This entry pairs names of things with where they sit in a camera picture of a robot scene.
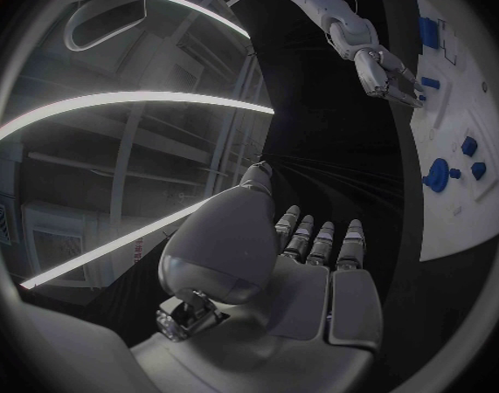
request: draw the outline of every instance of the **blue knob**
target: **blue knob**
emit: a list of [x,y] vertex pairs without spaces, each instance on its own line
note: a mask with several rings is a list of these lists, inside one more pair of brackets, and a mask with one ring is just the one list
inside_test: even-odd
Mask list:
[[429,79],[428,77],[422,77],[422,86],[433,87],[435,89],[440,89],[440,82],[435,79]]
[[484,176],[484,173],[486,173],[486,163],[473,163],[473,166],[471,166],[471,173],[473,173],[473,176],[477,181],[480,180],[481,177]]
[[477,148],[478,144],[476,143],[475,138],[466,137],[466,140],[462,143],[462,153],[468,155],[469,157],[473,157]]
[[429,169],[429,175],[422,178],[422,183],[429,186],[434,192],[442,192],[446,188],[448,178],[447,162],[444,159],[436,159]]
[[460,179],[462,176],[462,172],[460,172],[458,169],[450,169],[449,170],[449,177],[452,177],[453,179]]

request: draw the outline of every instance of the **blue component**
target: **blue component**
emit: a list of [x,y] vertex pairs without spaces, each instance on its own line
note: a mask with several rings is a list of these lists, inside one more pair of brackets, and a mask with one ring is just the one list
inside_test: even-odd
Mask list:
[[473,166],[471,166],[471,173],[473,173],[473,176],[477,181],[480,180],[484,173],[486,173],[486,163],[473,163]]
[[429,17],[419,18],[420,27],[420,38],[422,39],[422,44],[439,49],[439,25],[431,20]]
[[447,185],[449,178],[449,167],[444,159],[436,159],[431,168],[429,175],[422,178],[422,183],[429,186],[435,192],[442,192]]
[[422,81],[422,86],[440,89],[440,82],[438,80],[429,79],[428,77],[422,77],[421,81]]
[[453,179],[460,179],[462,176],[462,172],[460,172],[458,169],[450,169],[449,170],[449,177],[452,177]]
[[462,143],[462,153],[469,157],[473,157],[477,148],[478,144],[476,143],[475,138],[466,137],[466,140]]

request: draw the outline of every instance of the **air vent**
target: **air vent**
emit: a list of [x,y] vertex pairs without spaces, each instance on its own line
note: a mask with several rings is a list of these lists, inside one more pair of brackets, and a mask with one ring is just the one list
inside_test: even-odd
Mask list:
[[0,204],[0,242],[10,245],[9,228],[7,226],[7,215],[5,207]]
[[197,77],[175,64],[165,81],[164,90],[190,93],[194,90],[197,80]]

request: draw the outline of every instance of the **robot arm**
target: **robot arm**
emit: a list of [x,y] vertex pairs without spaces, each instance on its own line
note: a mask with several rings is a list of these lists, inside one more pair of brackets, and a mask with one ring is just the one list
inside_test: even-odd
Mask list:
[[354,13],[344,0],[291,0],[328,36],[329,43],[343,59],[353,60],[365,92],[372,97],[422,107],[414,95],[397,86],[396,73],[422,91],[402,61],[378,42],[373,24]]

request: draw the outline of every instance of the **led light strip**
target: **led light strip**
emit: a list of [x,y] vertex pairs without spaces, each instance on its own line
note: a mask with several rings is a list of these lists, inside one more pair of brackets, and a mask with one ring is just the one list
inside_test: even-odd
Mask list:
[[274,110],[270,107],[261,107],[260,105],[240,102],[239,100],[217,98],[215,96],[205,96],[203,94],[149,91],[97,93],[80,96],[79,98],[62,100],[60,102],[54,102],[50,105],[45,105],[44,107],[39,107],[38,109],[34,109],[33,111],[20,115],[0,127],[0,141],[8,135],[15,133],[19,129],[26,127],[27,125],[31,125],[33,122],[40,121],[57,114],[62,114],[64,112],[73,111],[74,109],[96,107],[112,103],[152,101],[205,103],[209,105],[248,109],[251,111],[263,112],[265,114],[274,114]]
[[101,258],[104,255],[107,255],[108,253],[125,246],[128,243],[134,242],[138,238],[141,238],[143,236],[146,236],[153,231],[160,230],[161,228],[165,227],[166,225],[169,225],[171,223],[174,223],[175,221],[179,220],[180,218],[184,218],[195,212],[198,208],[200,208],[202,205],[204,205],[207,201],[209,201],[211,198],[207,198],[206,200],[200,202],[200,203],[195,203],[191,207],[187,207],[183,210],[180,210],[179,212],[175,212],[174,214],[171,214],[170,216],[167,216],[165,218],[162,218],[161,220],[155,221],[152,224],[146,225],[145,227],[142,227],[139,230],[133,231],[132,233],[129,233],[126,236],[123,236],[121,238],[117,238],[116,240],[113,240],[110,243],[107,243],[106,245],[100,246],[93,251],[84,253],[83,255],[78,256],[77,258],[71,259],[68,262],[65,262],[64,264],[61,264],[59,266],[56,266],[55,268],[52,268],[51,270],[40,273],[34,278],[28,279],[24,282],[22,282],[20,285],[27,288],[31,289],[34,288],[35,286],[39,286],[41,284],[44,284],[47,281],[50,281],[51,279],[54,279],[56,277],[59,277],[60,275],[63,275],[66,272],[72,271],[73,269],[77,268],[78,266],[82,266],[84,264],[87,264],[91,262],[92,260],[95,260],[97,258]]
[[237,26],[233,22],[229,22],[227,19],[217,15],[216,13],[214,13],[210,10],[204,9],[202,6],[198,6],[197,4],[187,2],[185,0],[166,0],[166,1],[181,4],[182,6],[189,7],[190,9],[199,11],[200,13],[204,13],[205,15],[212,17],[215,20],[218,20],[222,24],[229,26],[231,29],[235,30],[239,34],[243,35],[244,37],[249,38],[249,34],[246,31],[244,31],[242,28],[240,28],[239,26]]

